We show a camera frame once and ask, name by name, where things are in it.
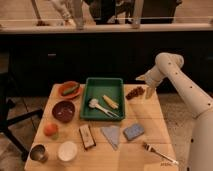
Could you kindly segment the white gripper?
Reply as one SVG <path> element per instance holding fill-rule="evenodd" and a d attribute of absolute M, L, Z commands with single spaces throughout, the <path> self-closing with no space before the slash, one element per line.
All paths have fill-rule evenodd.
<path fill-rule="evenodd" d="M 155 92 L 156 87 L 158 87 L 164 79 L 164 75 L 159 71 L 158 68 L 152 68 L 148 70 L 144 75 L 140 75 L 135 78 L 136 81 L 145 81 L 149 86 L 146 88 L 145 98 L 149 99 Z"/>

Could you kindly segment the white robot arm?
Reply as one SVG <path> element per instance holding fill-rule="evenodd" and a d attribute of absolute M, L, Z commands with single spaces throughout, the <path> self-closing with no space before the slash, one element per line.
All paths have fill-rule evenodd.
<path fill-rule="evenodd" d="M 137 80 L 148 85 L 148 96 L 164 78 L 170 80 L 196 119 L 187 171 L 213 171 L 213 98 L 181 71 L 183 65 L 181 55 L 162 52 L 156 56 L 155 65 Z"/>

